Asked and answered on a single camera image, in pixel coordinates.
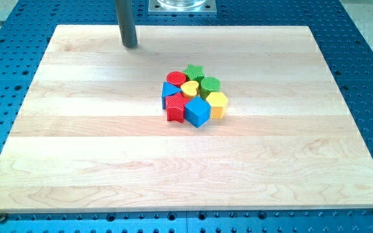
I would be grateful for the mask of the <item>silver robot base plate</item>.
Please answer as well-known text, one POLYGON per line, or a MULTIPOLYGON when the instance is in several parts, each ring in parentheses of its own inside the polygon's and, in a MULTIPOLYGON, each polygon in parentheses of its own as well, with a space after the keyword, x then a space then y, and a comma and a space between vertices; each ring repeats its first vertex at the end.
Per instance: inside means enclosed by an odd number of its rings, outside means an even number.
POLYGON ((150 13, 216 13, 216 0, 149 0, 150 13))

